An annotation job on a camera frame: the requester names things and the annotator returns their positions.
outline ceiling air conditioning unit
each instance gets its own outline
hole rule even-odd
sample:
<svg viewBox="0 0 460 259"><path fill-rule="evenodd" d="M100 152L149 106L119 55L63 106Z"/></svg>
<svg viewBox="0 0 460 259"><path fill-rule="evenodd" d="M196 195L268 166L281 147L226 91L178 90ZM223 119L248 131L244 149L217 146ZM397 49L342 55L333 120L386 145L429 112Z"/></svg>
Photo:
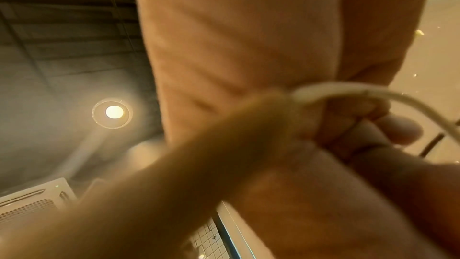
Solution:
<svg viewBox="0 0 460 259"><path fill-rule="evenodd" d="M33 224L34 218L64 209L77 200L64 178L59 178L0 198L0 234Z"/></svg>

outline round ceiling light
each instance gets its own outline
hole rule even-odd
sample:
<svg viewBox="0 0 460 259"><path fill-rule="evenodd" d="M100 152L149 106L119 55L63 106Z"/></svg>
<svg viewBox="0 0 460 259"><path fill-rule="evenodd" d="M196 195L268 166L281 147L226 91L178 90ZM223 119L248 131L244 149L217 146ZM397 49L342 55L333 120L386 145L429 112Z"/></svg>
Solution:
<svg viewBox="0 0 460 259"><path fill-rule="evenodd" d="M127 125L133 117L131 106L119 98L106 98L92 108L92 118L101 127L118 129Z"/></svg>

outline skin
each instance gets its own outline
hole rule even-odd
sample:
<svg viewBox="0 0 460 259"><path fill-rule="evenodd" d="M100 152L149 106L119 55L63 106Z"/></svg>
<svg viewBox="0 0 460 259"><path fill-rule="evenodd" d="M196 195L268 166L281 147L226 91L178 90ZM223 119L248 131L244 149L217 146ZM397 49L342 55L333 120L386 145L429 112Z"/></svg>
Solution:
<svg viewBox="0 0 460 259"><path fill-rule="evenodd" d="M420 131L389 115L387 103L297 108L272 92L230 114L270 87L388 84L424 1L138 0L167 138L177 148L45 229L12 239L3 257L161 258L222 199L280 259L459 256L460 168L393 148ZM196 188L203 176L216 186L211 194Z"/></svg>

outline white cable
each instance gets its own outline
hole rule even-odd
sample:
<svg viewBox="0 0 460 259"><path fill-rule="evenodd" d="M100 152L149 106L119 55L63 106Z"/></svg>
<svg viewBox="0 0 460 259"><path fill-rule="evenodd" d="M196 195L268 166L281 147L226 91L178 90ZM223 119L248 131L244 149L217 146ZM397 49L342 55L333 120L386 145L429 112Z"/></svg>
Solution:
<svg viewBox="0 0 460 259"><path fill-rule="evenodd" d="M293 99L302 104L312 104L321 100L344 96L358 96L399 101L423 113L427 118L441 127L446 134L455 140L458 145L460 145L460 132L457 130L457 126L453 122L445 119L442 115L425 103L405 94L390 91L384 86L357 82L329 82L304 86L296 89L292 93Z"/></svg>

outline glowing light bulb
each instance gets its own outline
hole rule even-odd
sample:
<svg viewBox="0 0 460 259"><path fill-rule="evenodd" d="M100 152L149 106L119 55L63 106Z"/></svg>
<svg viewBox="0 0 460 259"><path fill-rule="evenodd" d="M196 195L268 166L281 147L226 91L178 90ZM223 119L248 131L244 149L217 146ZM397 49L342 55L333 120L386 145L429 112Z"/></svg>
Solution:
<svg viewBox="0 0 460 259"><path fill-rule="evenodd" d="M118 118L121 118L125 114L125 111L120 106L109 106L105 110L105 114L109 118L118 119Z"/></svg>

